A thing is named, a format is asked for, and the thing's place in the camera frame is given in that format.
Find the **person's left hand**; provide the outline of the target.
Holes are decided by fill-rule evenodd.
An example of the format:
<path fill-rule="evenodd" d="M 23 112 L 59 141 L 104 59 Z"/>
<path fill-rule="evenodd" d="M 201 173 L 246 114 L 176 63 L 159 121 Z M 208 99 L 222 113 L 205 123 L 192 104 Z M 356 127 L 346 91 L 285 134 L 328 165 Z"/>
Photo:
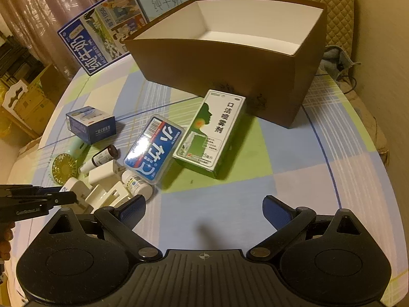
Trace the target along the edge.
<path fill-rule="evenodd" d="M 15 222 L 1 223 L 0 230 L 0 254 L 1 259 L 8 261 L 10 259 L 11 252 L 11 240 L 13 239 L 13 229 L 15 228 Z"/>

